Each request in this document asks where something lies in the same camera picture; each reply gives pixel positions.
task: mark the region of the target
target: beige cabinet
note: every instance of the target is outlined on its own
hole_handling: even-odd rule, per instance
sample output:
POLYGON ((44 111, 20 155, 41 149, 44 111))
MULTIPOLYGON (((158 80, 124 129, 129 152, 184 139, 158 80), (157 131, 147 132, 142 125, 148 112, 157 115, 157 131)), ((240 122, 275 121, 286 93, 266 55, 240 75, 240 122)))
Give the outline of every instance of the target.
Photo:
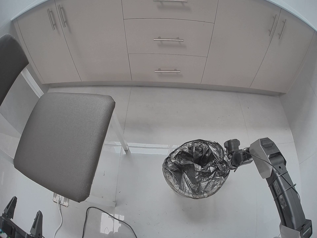
POLYGON ((180 19, 125 19, 124 22, 129 54, 206 57, 214 26, 212 23, 180 19))
POLYGON ((250 87, 279 14, 265 0, 219 0, 202 83, 250 87))
POLYGON ((312 40, 314 30, 282 9, 272 41, 251 88, 286 93, 312 40))
POLYGON ((133 81, 196 84, 206 64, 205 57, 165 54, 129 54, 129 61, 133 81))
POLYGON ((55 0, 82 81, 131 81, 121 0, 55 0))
POLYGON ((175 18, 215 21, 218 0, 122 0, 128 18, 175 18))
POLYGON ((54 0, 17 18, 25 45, 45 83, 81 81, 69 53, 54 0))

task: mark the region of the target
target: silver bar handle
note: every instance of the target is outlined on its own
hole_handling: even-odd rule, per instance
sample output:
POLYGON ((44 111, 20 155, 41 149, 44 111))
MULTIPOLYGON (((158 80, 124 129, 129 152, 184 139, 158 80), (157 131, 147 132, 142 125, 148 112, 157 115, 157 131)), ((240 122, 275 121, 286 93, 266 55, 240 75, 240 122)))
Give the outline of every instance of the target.
POLYGON ((159 36, 157 39, 153 39, 153 41, 183 42, 184 40, 178 37, 176 39, 161 39, 161 37, 159 36))
POLYGON ((66 21, 64 20, 64 16, 63 16, 63 13, 62 13, 62 10, 63 7, 61 7, 60 5, 58 5, 58 10, 60 11, 60 15, 61 15, 61 22, 63 23, 63 27, 66 27, 66 21))
POLYGON ((53 30, 55 30, 56 24, 53 23, 51 12, 52 11, 50 9, 47 9, 47 13, 48 13, 49 18, 50 18, 51 26, 52 26, 53 30))
POLYGON ((160 68, 158 70, 155 70, 154 72, 168 72, 168 73, 180 73, 180 70, 161 70, 160 68))
POLYGON ((270 36, 271 36, 272 33, 273 33, 273 28, 274 28, 275 22, 276 22, 276 20, 277 20, 277 14, 275 14, 275 17, 273 16, 273 18, 274 18, 273 26, 272 26, 271 30, 269 29, 269 31, 270 31, 270 36))
POLYGON ((187 2, 187 0, 153 0, 154 2, 187 2))
POLYGON ((283 22, 284 22, 284 25, 283 25, 282 31, 281 31, 280 34, 278 34, 279 35, 279 38, 278 38, 279 40, 282 38, 282 35, 284 33, 284 29, 285 29, 285 25, 286 25, 287 20, 285 19, 285 21, 283 21, 283 22))

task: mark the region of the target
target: chair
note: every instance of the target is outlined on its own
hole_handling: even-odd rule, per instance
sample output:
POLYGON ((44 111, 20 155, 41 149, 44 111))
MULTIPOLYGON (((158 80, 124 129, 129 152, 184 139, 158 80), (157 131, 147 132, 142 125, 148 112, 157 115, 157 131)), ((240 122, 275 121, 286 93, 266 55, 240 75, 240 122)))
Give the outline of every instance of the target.
POLYGON ((0 37, 0 105, 19 73, 40 97, 14 159, 0 155, 50 191, 76 202, 88 198, 114 207, 115 202, 91 196, 90 189, 110 122, 123 149, 129 149, 114 113, 115 101, 98 94, 44 94, 25 68, 28 63, 11 35, 0 37))

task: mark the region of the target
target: trash bin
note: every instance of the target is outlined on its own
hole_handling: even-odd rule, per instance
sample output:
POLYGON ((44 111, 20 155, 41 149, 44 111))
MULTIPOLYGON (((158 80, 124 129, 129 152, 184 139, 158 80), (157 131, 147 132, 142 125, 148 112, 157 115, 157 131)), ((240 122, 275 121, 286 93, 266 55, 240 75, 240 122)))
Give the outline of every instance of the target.
POLYGON ((163 162, 168 185, 181 196, 193 199, 215 194, 229 172, 225 149, 217 142, 201 139, 184 143, 163 162))

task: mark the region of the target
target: electrical outlet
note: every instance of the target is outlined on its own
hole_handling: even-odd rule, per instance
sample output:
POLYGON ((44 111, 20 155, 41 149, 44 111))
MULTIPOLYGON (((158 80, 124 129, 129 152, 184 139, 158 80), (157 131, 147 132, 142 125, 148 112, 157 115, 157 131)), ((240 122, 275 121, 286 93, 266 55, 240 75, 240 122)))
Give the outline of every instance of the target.
POLYGON ((63 206, 66 206, 68 207, 68 204, 69 204, 69 199, 68 198, 65 198, 61 195, 58 195, 56 193, 53 194, 53 202, 54 203, 57 203, 58 200, 60 201, 60 204, 63 205, 63 206))

